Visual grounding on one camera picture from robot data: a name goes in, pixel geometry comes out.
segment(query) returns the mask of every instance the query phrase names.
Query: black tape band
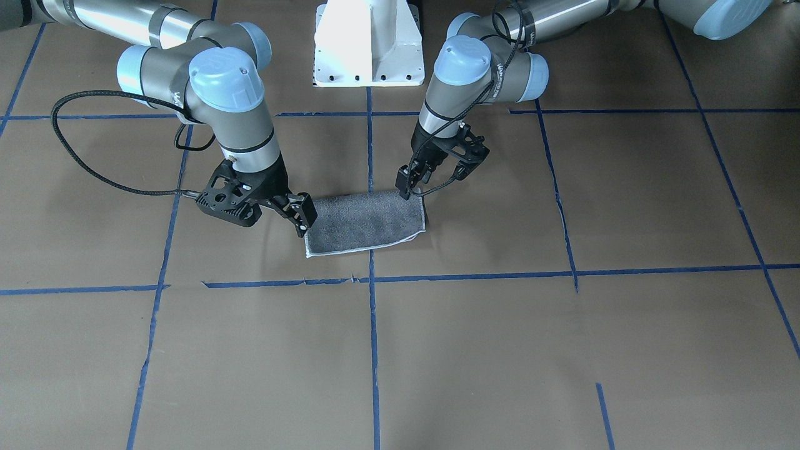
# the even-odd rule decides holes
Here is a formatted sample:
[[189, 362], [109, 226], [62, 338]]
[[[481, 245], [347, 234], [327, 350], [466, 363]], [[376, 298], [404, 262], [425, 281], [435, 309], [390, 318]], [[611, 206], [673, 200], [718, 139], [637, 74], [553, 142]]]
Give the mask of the black tape band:
[[177, 6], [161, 5], [150, 17], [150, 23], [147, 24], [147, 32], [150, 34], [150, 45], [154, 47], [161, 47], [158, 44], [161, 42], [161, 25], [164, 23], [166, 16], [172, 14], [172, 11], [181, 10]]
[[444, 121], [446, 121], [446, 122], [449, 122], [449, 121], [453, 120], [453, 118], [452, 118], [452, 117], [446, 117], [446, 116], [440, 115], [438, 112], [436, 112], [436, 111], [434, 111], [434, 110], [430, 109], [430, 105], [428, 105], [428, 101], [427, 101], [427, 100], [425, 101], [425, 108], [426, 108], [426, 109], [428, 110], [428, 112], [430, 112], [430, 113], [431, 113], [431, 114], [432, 114], [432, 115], [433, 115], [433, 116], [434, 116], [436, 119], [441, 119], [441, 120], [444, 120]]
[[606, 12], [603, 15], [607, 16], [608, 14], [611, 14], [613, 12], [612, 10], [617, 9], [618, 4], [619, 0], [608, 0], [608, 6], [606, 7]]
[[75, 10], [75, 0], [64, 0], [62, 3], [64, 5], [64, 10], [66, 11], [66, 15], [70, 16], [73, 22], [77, 23], [78, 25], [84, 28], [89, 28], [88, 26], [86, 26], [85, 23], [83, 23], [81, 18], [78, 17], [78, 12]]
[[186, 40], [191, 41], [194, 38], [194, 32], [198, 30], [198, 26], [200, 26], [201, 23], [208, 21], [209, 19], [207, 18], [201, 18], [200, 20], [196, 21], [189, 30], [189, 34], [186, 36]]
[[220, 146], [220, 147], [222, 147], [222, 148], [224, 148], [225, 150], [227, 150], [227, 151], [230, 151], [230, 152], [233, 152], [233, 153], [250, 153], [251, 151], [256, 151], [256, 150], [258, 150], [259, 148], [262, 148], [262, 147], [264, 147], [266, 144], [270, 143], [270, 141], [272, 140], [272, 138], [273, 138], [274, 136], [275, 136], [275, 127], [272, 127], [272, 132], [271, 132], [271, 133], [270, 133], [270, 135], [269, 135], [269, 136], [268, 136], [268, 137], [267, 137], [267, 138], [264, 140], [264, 142], [262, 142], [262, 143], [260, 143], [260, 144], [258, 144], [258, 145], [255, 145], [255, 146], [253, 146], [253, 147], [250, 147], [250, 148], [242, 148], [242, 149], [238, 149], [238, 148], [228, 148], [228, 147], [225, 147], [225, 146], [224, 146], [224, 145], [222, 145], [222, 144], [219, 144], [219, 146]]
[[22, 0], [22, 23], [20, 26], [30, 25], [34, 12], [30, 8], [30, 0]]
[[211, 42], [211, 43], [212, 43], [212, 44], [214, 44], [215, 46], [217, 46], [217, 47], [219, 47], [219, 48], [222, 48], [222, 44], [220, 44], [220, 43], [219, 43], [219, 42], [217, 42], [217, 41], [214, 41], [212, 38], [209, 38], [208, 36], [202, 36], [200, 39], [205, 39], [206, 41], [208, 41], [208, 42]]
[[44, 0], [36, 0], [36, 5], [39, 7], [39, 10], [43, 12], [47, 17], [50, 18], [53, 22], [56, 22], [55, 18], [47, 12], [47, 8], [45, 8]]

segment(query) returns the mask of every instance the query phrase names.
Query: silver robot arm segment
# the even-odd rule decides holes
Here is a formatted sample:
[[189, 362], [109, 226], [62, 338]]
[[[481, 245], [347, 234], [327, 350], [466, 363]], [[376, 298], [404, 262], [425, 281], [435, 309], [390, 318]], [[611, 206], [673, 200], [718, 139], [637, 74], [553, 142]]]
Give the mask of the silver robot arm segment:
[[504, 61], [512, 51], [559, 38], [584, 23], [614, 13], [649, 7], [719, 40], [748, 27], [771, 0], [520, 0], [480, 17], [464, 13], [447, 29], [447, 40], [434, 64], [425, 102], [411, 139], [413, 156], [400, 167], [395, 186], [408, 199], [419, 182], [428, 183], [448, 155], [458, 162], [453, 176], [435, 191], [463, 180], [489, 154], [483, 137], [462, 120], [475, 104], [523, 102], [545, 90], [549, 71], [537, 54]]
[[256, 25], [222, 25], [149, 0], [0, 0], [0, 12], [0, 30], [59, 22], [135, 44], [118, 61], [122, 90], [175, 105], [182, 122], [210, 125], [220, 143], [225, 159], [196, 194], [203, 212], [249, 227], [261, 216], [260, 206], [268, 207], [301, 237], [316, 220], [311, 197], [288, 186], [258, 76], [272, 48]]

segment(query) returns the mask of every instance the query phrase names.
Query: blue joint cap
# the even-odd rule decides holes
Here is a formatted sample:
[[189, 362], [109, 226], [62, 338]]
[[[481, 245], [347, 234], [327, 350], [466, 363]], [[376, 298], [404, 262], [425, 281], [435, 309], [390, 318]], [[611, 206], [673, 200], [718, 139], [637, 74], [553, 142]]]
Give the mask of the blue joint cap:
[[528, 56], [530, 57], [528, 84], [525, 85], [525, 92], [522, 93], [522, 97], [517, 100], [517, 103], [541, 97], [547, 88], [547, 82], [550, 81], [550, 68], [544, 57], [533, 53], [529, 53]]
[[[145, 57], [145, 53], [151, 48], [153, 47], [132, 46], [128, 47], [120, 55], [119, 61], [117, 61], [117, 82], [125, 92], [144, 95], [142, 90], [142, 60]], [[142, 100], [136, 101], [142, 105], [150, 106]]]
[[448, 38], [434, 63], [434, 74], [451, 86], [465, 86], [489, 71], [492, 52], [480, 39], [457, 34]]
[[250, 35], [250, 39], [253, 40], [253, 46], [255, 46], [256, 68], [258, 70], [263, 70], [269, 66], [270, 61], [272, 61], [272, 44], [270, 44], [270, 39], [267, 38], [264, 31], [262, 31], [261, 28], [258, 28], [258, 26], [254, 23], [250, 22], [236, 22], [234, 25], [239, 25], [241, 28], [244, 28], [247, 34]]
[[717, 0], [694, 24], [694, 33], [719, 41], [738, 34], [755, 21], [772, 0]]
[[450, 26], [447, 27], [447, 38], [452, 38], [458, 31], [461, 30], [461, 27], [464, 25], [464, 22], [470, 20], [473, 17], [480, 17], [475, 13], [461, 13], [453, 19], [450, 23]]
[[198, 53], [189, 62], [189, 83], [203, 102], [225, 112], [246, 112], [264, 100], [253, 59], [236, 47]]

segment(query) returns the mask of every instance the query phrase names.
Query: floor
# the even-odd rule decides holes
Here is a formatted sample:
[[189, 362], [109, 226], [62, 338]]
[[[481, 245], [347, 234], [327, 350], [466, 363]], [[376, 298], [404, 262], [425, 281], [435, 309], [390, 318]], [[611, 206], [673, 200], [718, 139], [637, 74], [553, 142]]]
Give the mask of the floor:
[[[425, 86], [313, 88], [319, 0], [176, 3], [270, 36], [296, 191], [393, 188]], [[490, 5], [426, 2], [428, 73]], [[547, 92], [470, 114], [492, 154], [427, 233], [308, 260], [276, 215], [71, 161], [50, 108], [115, 89], [127, 44], [2, 36], [0, 448], [800, 448], [799, 4], [723, 42], [637, 10], [537, 46]], [[114, 180], [202, 188], [221, 155], [152, 112], [83, 100], [62, 126]]]

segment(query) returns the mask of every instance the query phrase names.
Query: blue tape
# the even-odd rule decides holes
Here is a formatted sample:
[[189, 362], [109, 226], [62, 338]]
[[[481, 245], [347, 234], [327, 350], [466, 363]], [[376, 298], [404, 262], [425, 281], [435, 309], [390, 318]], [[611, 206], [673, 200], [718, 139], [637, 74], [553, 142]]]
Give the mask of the blue tape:
[[459, 281], [465, 279], [517, 279], [517, 278], [556, 278], [572, 276], [571, 271], [550, 272], [517, 272], [493, 274], [465, 274], [465, 275], [405, 275], [405, 276], [379, 276], [375, 283], [407, 283], [411, 281]]
[[[537, 110], [509, 110], [511, 114], [538, 114]], [[652, 109], [652, 110], [541, 110], [542, 114], [697, 114], [697, 110]]]
[[373, 111], [372, 115], [419, 115], [419, 111]]
[[655, 267], [646, 269], [606, 269], [597, 271], [578, 271], [578, 276], [608, 275], [649, 275], [666, 273], [701, 273], [726, 271], [760, 271], [761, 266], [748, 264], [741, 266], [707, 266], [707, 267]]
[[370, 250], [370, 333], [372, 346], [372, 433], [374, 450], [381, 450], [381, 406], [378, 398], [378, 318], [375, 315], [375, 250]]
[[[800, 263], [769, 264], [769, 269], [800, 269]], [[705, 266], [705, 267], [652, 267], [633, 269], [601, 269], [575, 271], [578, 276], [608, 276], [608, 275], [652, 275], [652, 274], [680, 274], [725, 271], [761, 271], [757, 264], [737, 266]], [[375, 283], [409, 283], [415, 281], [459, 281], [469, 279], [528, 279], [528, 278], [559, 278], [572, 277], [572, 271], [541, 271], [541, 272], [509, 272], [509, 273], [483, 273], [483, 274], [457, 274], [457, 275], [399, 275], [377, 276]], [[209, 289], [231, 289], [239, 287], [280, 287], [301, 286], [316, 284], [344, 284], [344, 283], [369, 283], [369, 277], [362, 278], [328, 278], [328, 279], [285, 279], [274, 281], [241, 281], [233, 283], [207, 283], [203, 284]]]
[[700, 117], [702, 118], [703, 126], [706, 128], [706, 133], [708, 134], [708, 139], [711, 141], [711, 147], [714, 149], [714, 155], [717, 157], [717, 161], [719, 162], [719, 167], [722, 170], [722, 174], [725, 176], [725, 182], [728, 185], [728, 189], [730, 190], [731, 196], [734, 198], [734, 203], [736, 204], [736, 208], [739, 211], [739, 216], [742, 218], [742, 223], [745, 226], [745, 230], [747, 230], [747, 237], [750, 238], [750, 243], [753, 245], [753, 250], [755, 251], [756, 256], [758, 257], [758, 263], [762, 271], [764, 272], [764, 277], [766, 278], [766, 283], [770, 287], [770, 292], [772, 292], [772, 297], [775, 301], [775, 306], [778, 308], [778, 313], [783, 320], [783, 326], [786, 327], [786, 332], [789, 334], [789, 339], [794, 346], [794, 352], [797, 354], [798, 359], [800, 359], [800, 344], [798, 344], [797, 336], [794, 334], [794, 329], [792, 329], [792, 325], [789, 322], [789, 318], [786, 316], [786, 310], [783, 308], [783, 303], [781, 302], [780, 297], [778, 296], [778, 292], [775, 290], [775, 286], [772, 283], [772, 277], [770, 276], [770, 271], [764, 262], [764, 258], [761, 254], [761, 250], [758, 248], [758, 244], [756, 243], [755, 236], [753, 234], [752, 228], [750, 228], [750, 222], [747, 220], [747, 216], [745, 214], [745, 210], [742, 207], [742, 202], [739, 200], [739, 196], [736, 193], [736, 188], [734, 187], [733, 181], [730, 179], [730, 174], [728, 173], [728, 169], [725, 165], [725, 161], [722, 158], [722, 152], [719, 151], [719, 146], [717, 145], [717, 139], [714, 138], [714, 132], [711, 130], [711, 126], [708, 123], [708, 118], [706, 117], [706, 113], [703, 112], [702, 105], [700, 103], [700, 98], [698, 97], [697, 91], [694, 89], [694, 83], [692, 83], [691, 77], [689, 76], [689, 71], [686, 69], [686, 64], [683, 62], [683, 58], [681, 57], [680, 51], [678, 51], [678, 45], [675, 43], [675, 38], [672, 35], [672, 31], [670, 31], [670, 26], [667, 24], [664, 14], [661, 12], [658, 13], [661, 17], [661, 21], [664, 25], [664, 30], [666, 31], [667, 37], [670, 39], [670, 44], [672, 45], [672, 51], [675, 53], [675, 57], [678, 58], [678, 63], [681, 65], [681, 70], [683, 71], [683, 76], [686, 78], [686, 82], [689, 84], [689, 90], [692, 93], [692, 97], [694, 97], [694, 102], [697, 105], [698, 110], [700, 111]]
[[317, 111], [317, 112], [285, 112], [275, 117], [358, 117], [365, 116], [365, 111]]
[[372, 167], [372, 88], [366, 88], [366, 164], [367, 164], [367, 182], [366, 191], [373, 192], [375, 190], [375, 183], [373, 179]]
[[209, 16], [211, 20], [217, 19], [217, 0], [214, 0], [214, 4], [211, 5], [211, 15]]
[[280, 286], [300, 286], [315, 284], [344, 284], [344, 283], [367, 283], [367, 278], [327, 278], [327, 279], [283, 279], [275, 281], [239, 281], [233, 283], [207, 283], [202, 282], [209, 289], [231, 289], [237, 287], [280, 287]]
[[41, 287], [34, 289], [0, 289], [0, 295], [85, 294], [91, 292], [155, 291], [155, 284], [135, 286]]
[[[49, 115], [12, 115], [9, 120], [43, 120], [49, 119]], [[175, 119], [174, 114], [110, 114], [110, 115], [58, 115], [61, 120], [79, 119]]]
[[800, 108], [714, 108], [707, 113], [798, 113]]
[[800, 264], [767, 264], [766, 268], [770, 270], [774, 269], [800, 269]]
[[[189, 125], [186, 131], [186, 145], [189, 146], [192, 139], [192, 131], [194, 125]], [[186, 160], [189, 157], [189, 151], [183, 151], [181, 158], [181, 168], [178, 171], [178, 183], [176, 189], [181, 188], [183, 182], [183, 174], [186, 171]], [[172, 236], [175, 232], [175, 222], [178, 218], [178, 203], [180, 202], [181, 195], [175, 194], [172, 200], [172, 212], [170, 213], [170, 225], [166, 232], [166, 243], [164, 244], [164, 260], [162, 261], [161, 271], [158, 273], [158, 285], [155, 291], [155, 299], [153, 301], [153, 312], [150, 315], [150, 334], [147, 340], [147, 356], [145, 362], [142, 364], [142, 371], [139, 372], [139, 385], [136, 390], [136, 402], [134, 403], [134, 414], [130, 419], [130, 430], [128, 431], [128, 444], [127, 450], [134, 450], [134, 442], [136, 441], [136, 429], [139, 424], [139, 413], [142, 410], [142, 398], [145, 393], [145, 384], [147, 383], [147, 371], [150, 368], [150, 355], [153, 352], [153, 339], [155, 338], [156, 315], [158, 309], [161, 307], [161, 295], [164, 292], [166, 278], [166, 267], [170, 261], [170, 250], [172, 248]]]
[[606, 408], [606, 396], [602, 392], [602, 384], [595, 383], [598, 390], [598, 400], [600, 401], [600, 412], [602, 413], [603, 426], [606, 428], [606, 439], [608, 439], [608, 449], [616, 450], [614, 445], [614, 434], [611, 432], [611, 421], [608, 418], [608, 408]]
[[11, 101], [8, 103], [8, 107], [6, 108], [6, 113], [3, 115], [3, 119], [0, 122], [0, 136], [2, 136], [3, 131], [6, 130], [6, 124], [8, 123], [9, 117], [11, 116], [11, 111], [14, 110], [14, 105], [17, 104], [19, 91], [22, 89], [22, 84], [25, 82], [25, 77], [28, 75], [30, 64], [34, 61], [34, 55], [36, 54], [36, 50], [39, 48], [39, 43], [42, 41], [42, 35], [45, 32], [45, 26], [46, 24], [43, 23], [42, 26], [39, 27], [39, 32], [36, 34], [34, 45], [31, 46], [30, 48], [28, 59], [25, 61], [25, 66], [22, 68], [22, 73], [19, 75], [19, 80], [17, 80], [17, 86], [14, 88], [14, 94], [11, 95]]
[[550, 143], [547, 140], [547, 130], [545, 129], [545, 118], [542, 115], [542, 104], [539, 99], [535, 100], [536, 111], [539, 118], [539, 128], [542, 130], [542, 141], [545, 145], [545, 155], [547, 156], [547, 165], [550, 166], [550, 175], [553, 176], [553, 189], [555, 191], [555, 202], [558, 206], [558, 213], [561, 216], [561, 226], [564, 228], [564, 242], [566, 243], [566, 255], [570, 260], [570, 270], [572, 271], [572, 278], [575, 284], [575, 291], [579, 291], [578, 286], [578, 273], [575, 270], [575, 259], [572, 256], [572, 244], [570, 243], [570, 232], [566, 226], [566, 217], [564, 216], [564, 205], [561, 201], [561, 194], [558, 192], [558, 180], [555, 176], [555, 167], [553, 166], [553, 155], [550, 153]]

